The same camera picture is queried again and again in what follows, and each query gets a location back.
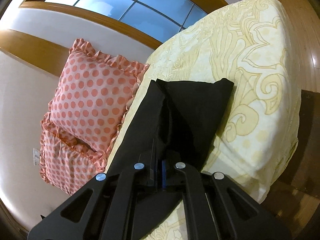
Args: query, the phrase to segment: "black fabric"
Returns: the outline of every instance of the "black fabric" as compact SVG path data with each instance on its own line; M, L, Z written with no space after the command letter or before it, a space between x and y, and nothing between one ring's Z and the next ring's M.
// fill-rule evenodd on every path
M201 170L223 117L233 82L151 81L107 175L155 151L158 161L171 152ZM161 223L181 199L179 193L142 195L137 201L133 239L141 239Z

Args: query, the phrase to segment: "mattress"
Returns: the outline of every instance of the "mattress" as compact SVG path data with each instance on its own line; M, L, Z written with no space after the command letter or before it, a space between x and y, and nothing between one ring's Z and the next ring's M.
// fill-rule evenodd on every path
M261 203L298 144L300 66L281 3L243 0L220 8L162 44L147 63L106 171L150 80L227 78L235 83L233 93L203 172L229 175ZM144 239L188 239L183 203Z

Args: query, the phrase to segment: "bed sheet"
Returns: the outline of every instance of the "bed sheet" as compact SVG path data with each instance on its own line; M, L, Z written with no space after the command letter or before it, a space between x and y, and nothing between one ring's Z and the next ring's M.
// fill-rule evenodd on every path
M147 63L106 171L151 79L227 78L233 93L203 171L229 175L261 203L298 144L299 57L281 3L243 0L220 8L161 45ZM183 203L145 239L188 239Z

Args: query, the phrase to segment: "black cloth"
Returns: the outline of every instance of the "black cloth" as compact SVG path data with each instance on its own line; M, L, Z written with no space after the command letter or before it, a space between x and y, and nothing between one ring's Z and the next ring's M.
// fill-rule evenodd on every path
M151 81L129 125L107 175L120 174L141 155L156 152L159 161L170 152L181 161L203 167L226 109L233 82ZM180 193L159 192L137 201L133 239L141 239L161 223L181 200Z

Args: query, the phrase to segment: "round metal bolt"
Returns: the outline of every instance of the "round metal bolt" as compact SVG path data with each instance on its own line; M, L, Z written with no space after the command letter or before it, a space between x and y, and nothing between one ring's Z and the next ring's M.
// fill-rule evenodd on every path
M134 168L135 168L136 170L142 170L142 169L144 168L144 164L143 164L143 163L136 163L136 164L134 165Z
M184 169L185 167L186 167L185 163L182 163L182 162L176 163L176 168L177 169Z
M222 172L220 172L220 171L215 172L213 174L213 176L214 176L215 179L223 179L224 178L224 174Z
M103 180L105 180L106 179L106 174L104 174L104 173L98 173L97 175L96 175L96 180L97 181L103 181Z

